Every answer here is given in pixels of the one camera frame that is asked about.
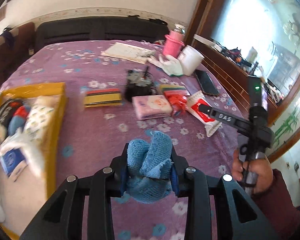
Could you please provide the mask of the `maroon sleeve forearm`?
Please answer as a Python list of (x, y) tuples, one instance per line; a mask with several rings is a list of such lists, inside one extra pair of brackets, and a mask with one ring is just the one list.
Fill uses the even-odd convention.
[(290, 239), (300, 226), (300, 211), (290, 198), (285, 181), (279, 170), (273, 170), (273, 182), (267, 191), (252, 199), (270, 221), (281, 239)]

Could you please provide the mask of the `person right hand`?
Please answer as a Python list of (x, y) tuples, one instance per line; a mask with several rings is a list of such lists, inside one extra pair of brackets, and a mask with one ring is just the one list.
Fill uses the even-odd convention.
[(270, 188), (273, 183), (273, 171), (267, 158), (241, 162), (238, 149), (234, 151), (233, 157), (231, 175), (235, 180), (242, 181), (243, 170), (248, 170), (257, 174), (257, 181), (252, 194), (259, 194)]

